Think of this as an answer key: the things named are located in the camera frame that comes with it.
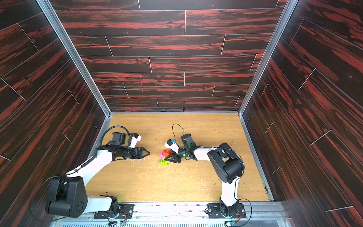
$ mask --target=wooden floor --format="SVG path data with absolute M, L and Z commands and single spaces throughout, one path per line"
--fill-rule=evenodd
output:
M 174 138 L 171 126 L 180 124 L 197 145 L 228 143 L 245 163 L 245 174 L 238 186 L 238 197 L 268 201 L 256 164 L 237 113 L 121 113 L 115 114 L 110 127 L 125 126 L 142 136 L 137 146 L 150 155 L 144 159 L 115 161 L 104 167 L 87 184 L 89 196 L 113 195 L 119 201 L 219 201 L 221 180 L 208 161 L 182 160 L 180 164 L 161 165 L 165 142 Z M 111 130 L 103 141 L 112 138 Z M 182 146 L 182 129 L 175 125 L 177 143 Z

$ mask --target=wire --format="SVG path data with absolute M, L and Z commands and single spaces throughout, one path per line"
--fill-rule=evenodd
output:
M 130 145 L 131 145 L 131 135 L 130 135 L 129 131 L 127 130 L 127 128 L 125 128 L 125 127 L 123 127 L 123 126 L 121 126 L 121 125 L 115 125 L 115 126 L 112 126 L 112 127 L 111 127 L 111 128 L 109 128 L 109 129 L 107 129 L 107 130 L 103 133 L 103 135 L 102 135 L 102 137 L 101 137 L 101 139 L 100 139 L 100 141 L 99 141 L 99 144 L 100 144 L 100 145 L 102 145 L 102 141 L 103 141 L 103 138 L 105 137 L 106 133 L 108 133 L 111 129 L 113 129 L 113 128 L 117 128 L 117 127 L 119 127 L 119 128 L 123 128 L 123 129 L 127 132 L 128 136 L 129 136 L 129 145 L 128 145 L 128 146 L 130 146 Z
M 175 133 L 174 133 L 174 125 L 179 125 L 180 127 L 181 127 L 181 125 L 180 125 L 180 124 L 175 123 L 175 124 L 173 124 L 173 125 L 171 126 L 171 130 L 173 131 L 173 135 L 174 135 L 174 141 L 176 141 Z
M 250 206 L 251 206 L 251 214 L 250 214 L 250 217 L 249 217 L 249 219 L 248 219 L 248 221 L 246 223 L 244 223 L 243 225 L 240 225 L 240 226 L 235 226 L 235 227 L 245 226 L 251 220 L 251 217 L 252 217 L 252 204 L 251 204 L 251 202 L 248 199 L 245 199 L 245 200 L 247 200 L 250 203 Z
M 57 175 L 57 176 L 52 176 L 52 177 L 50 177 L 50 178 L 48 178 L 47 180 L 45 180 L 41 185 L 40 185 L 40 187 L 37 189 L 37 191 L 34 193 L 34 195 L 32 196 L 32 198 L 31 198 L 31 200 L 30 200 L 30 202 L 29 202 L 29 206 L 28 206 L 28 208 L 29 208 L 29 212 L 30 212 L 30 214 L 32 215 L 32 217 L 33 218 L 35 218 L 35 219 L 37 219 L 38 221 L 41 221 L 41 222 L 54 222 L 54 221 L 57 221 L 57 220 L 60 220 L 60 219 L 63 219 L 63 218 L 66 218 L 66 217 L 62 217 L 62 218 L 57 218 L 57 219 L 53 219 L 53 220 L 41 220 L 41 219 L 39 219 L 39 218 L 37 218 L 37 217 L 35 217 L 35 215 L 33 214 L 33 212 L 32 212 L 32 210 L 30 209 L 30 207 L 31 207 L 31 205 L 32 205 L 32 201 L 33 201 L 33 199 L 34 199 L 34 196 L 35 196 L 35 194 L 39 191 L 39 189 L 48 181 L 48 180 L 50 180 L 50 179 L 52 179 L 52 178 L 55 178 L 55 177 L 65 177 L 66 175 Z

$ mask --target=back wall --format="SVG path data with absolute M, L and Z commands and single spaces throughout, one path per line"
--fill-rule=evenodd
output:
M 284 0 L 51 0 L 113 112 L 238 110 Z

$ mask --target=mounting plate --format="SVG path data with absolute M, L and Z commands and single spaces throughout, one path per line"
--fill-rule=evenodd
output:
M 131 219 L 132 218 L 132 214 L 134 213 L 134 204 L 132 203 L 118 203 L 118 205 L 120 206 L 120 213 L 118 215 L 118 217 L 116 219 L 125 219 L 125 213 L 127 213 L 127 219 Z M 107 214 L 105 212 L 98 212 L 94 214 L 94 219 L 107 219 Z
M 222 212 L 220 211 L 219 203 L 208 203 L 207 206 L 208 206 L 207 210 L 208 210 L 208 217 L 209 218 L 225 218 L 222 215 Z M 238 207 L 236 208 L 236 210 L 241 214 L 241 218 L 246 218 L 247 217 L 245 207 L 243 206 L 242 203 L 238 204 Z M 239 217 L 238 217 L 238 214 L 235 213 L 230 218 L 239 218 Z

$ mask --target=side wall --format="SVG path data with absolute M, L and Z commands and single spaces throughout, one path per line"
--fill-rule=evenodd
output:
M 47 226 L 31 198 L 51 218 L 39 187 L 85 161 L 105 116 L 36 1 L 0 9 L 0 226 Z
M 243 113 L 296 226 L 363 226 L 362 11 L 300 0 Z

